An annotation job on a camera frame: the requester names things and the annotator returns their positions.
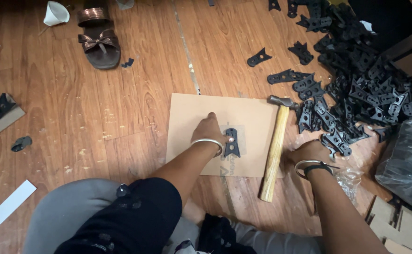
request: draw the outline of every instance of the white paper cone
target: white paper cone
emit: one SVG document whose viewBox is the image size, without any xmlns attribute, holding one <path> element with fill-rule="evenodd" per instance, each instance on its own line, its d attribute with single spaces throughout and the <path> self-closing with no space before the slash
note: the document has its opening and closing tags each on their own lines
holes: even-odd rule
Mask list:
<svg viewBox="0 0 412 254">
<path fill-rule="evenodd" d="M 70 20 L 70 13 L 60 3 L 49 1 L 47 3 L 46 17 L 44 17 L 43 23 L 48 26 L 54 26 Z"/>
</svg>

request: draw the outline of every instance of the white paper strip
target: white paper strip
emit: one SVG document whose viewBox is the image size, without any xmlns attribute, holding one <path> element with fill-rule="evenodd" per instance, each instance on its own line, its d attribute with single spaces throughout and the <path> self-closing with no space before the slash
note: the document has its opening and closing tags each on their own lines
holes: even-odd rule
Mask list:
<svg viewBox="0 0 412 254">
<path fill-rule="evenodd" d="M 37 188 L 28 180 L 18 187 L 2 204 L 0 204 L 0 224 L 12 214 Z"/>
</svg>

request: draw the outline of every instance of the hammer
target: hammer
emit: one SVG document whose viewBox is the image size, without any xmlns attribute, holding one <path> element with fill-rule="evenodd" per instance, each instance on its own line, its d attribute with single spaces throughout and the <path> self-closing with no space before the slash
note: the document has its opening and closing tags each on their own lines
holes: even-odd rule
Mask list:
<svg viewBox="0 0 412 254">
<path fill-rule="evenodd" d="M 272 202 L 276 173 L 278 171 L 281 152 L 283 150 L 284 133 L 288 123 L 289 109 L 296 110 L 299 105 L 298 103 L 293 102 L 290 98 L 280 98 L 274 95 L 268 97 L 267 103 L 278 105 L 279 109 L 259 198 L 266 202 Z"/>
</svg>

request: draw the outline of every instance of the sandal strap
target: sandal strap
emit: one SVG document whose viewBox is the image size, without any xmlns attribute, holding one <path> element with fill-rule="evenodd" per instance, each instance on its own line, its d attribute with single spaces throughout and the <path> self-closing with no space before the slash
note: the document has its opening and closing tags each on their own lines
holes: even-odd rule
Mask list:
<svg viewBox="0 0 412 254">
<path fill-rule="evenodd" d="M 77 35 L 79 43 L 82 43 L 82 48 L 84 52 L 95 47 L 98 43 L 108 44 L 114 46 L 117 50 L 120 50 L 120 44 L 118 43 L 118 37 L 115 35 L 112 29 L 104 30 L 100 35 L 99 39 L 92 39 L 90 36 L 85 34 Z"/>
<path fill-rule="evenodd" d="M 83 9 L 77 12 L 77 25 L 83 27 L 85 21 L 89 20 L 110 20 L 109 12 L 104 8 Z"/>
</svg>

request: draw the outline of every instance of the black fabric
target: black fabric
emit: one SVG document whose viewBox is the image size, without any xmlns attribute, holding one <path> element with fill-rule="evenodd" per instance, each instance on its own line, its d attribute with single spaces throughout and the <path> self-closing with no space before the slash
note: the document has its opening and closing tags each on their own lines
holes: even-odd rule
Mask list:
<svg viewBox="0 0 412 254">
<path fill-rule="evenodd" d="M 137 180 L 124 197 L 93 215 L 55 254 L 161 253 L 181 212 L 182 200 L 170 182 Z"/>
<path fill-rule="evenodd" d="M 197 251 L 220 254 L 256 254 L 250 247 L 236 243 L 236 231 L 231 228 L 225 217 L 212 216 L 206 213 L 201 226 Z"/>
<path fill-rule="evenodd" d="M 327 165 L 323 165 L 323 164 L 305 167 L 305 169 L 303 170 L 303 174 L 305 174 L 305 176 L 307 177 L 309 171 L 315 170 L 315 169 L 324 169 L 328 171 L 331 175 L 333 175 L 333 171 Z"/>
</svg>

